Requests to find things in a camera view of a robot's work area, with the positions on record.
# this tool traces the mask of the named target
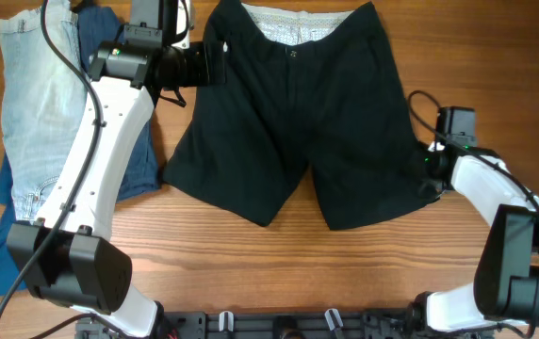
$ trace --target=black garment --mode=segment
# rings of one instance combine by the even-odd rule
[[[227,41],[227,83],[198,88],[194,116],[164,169],[189,195],[267,226],[313,170],[333,230],[399,217],[435,199],[387,36],[372,4],[322,40],[268,40],[238,0],[211,14]]]

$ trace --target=dark blue fabric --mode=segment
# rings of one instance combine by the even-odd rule
[[[96,50],[100,42],[114,39],[119,25],[119,20],[111,8],[89,7],[84,8],[79,13],[79,41],[81,62],[84,69],[89,68],[89,56]],[[150,122],[148,121],[139,134],[129,158],[117,200],[125,200],[159,189],[160,183],[157,178],[157,169],[158,165],[150,133]],[[8,157],[4,154],[4,161],[0,169],[0,203],[6,206],[6,210],[0,218],[0,296],[8,291],[14,279],[18,276],[18,269],[14,265],[6,246],[9,229],[12,223],[16,221],[11,189],[12,173]],[[21,283],[19,289],[25,288],[25,283]]]

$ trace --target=wooden table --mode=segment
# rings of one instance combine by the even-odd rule
[[[105,1],[129,17],[129,1]],[[216,1],[195,0],[197,29]],[[307,11],[354,9],[362,1],[252,1]],[[39,1],[0,0],[0,18]],[[443,105],[477,110],[480,145],[497,150],[509,169],[539,194],[539,2],[376,1],[406,92],[425,89]],[[0,53],[0,112],[4,92]],[[159,103],[153,136],[164,164],[190,121],[194,89],[181,109]],[[434,109],[418,100],[421,115]],[[416,126],[418,136],[430,135]],[[3,145],[0,129],[0,165]],[[404,307],[423,291],[469,283],[488,227],[458,194],[408,216],[331,233],[310,175],[268,228],[169,186],[120,203],[112,242],[131,256],[133,283],[168,311],[320,311]],[[2,338],[34,335],[73,315],[16,294]],[[73,337],[73,328],[55,337]],[[501,337],[513,337],[502,334]]]

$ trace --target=light blue denim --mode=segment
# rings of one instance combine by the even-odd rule
[[[0,20],[6,89],[4,147],[12,170],[16,218],[33,220],[45,203],[73,145],[86,91],[48,47],[39,8]],[[46,26],[57,49],[79,68],[77,15],[68,0],[50,0]]]

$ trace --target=white lining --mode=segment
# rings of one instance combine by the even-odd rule
[[[290,46],[318,41],[331,34],[352,10],[336,13],[308,13],[242,4],[253,22],[269,40]]]

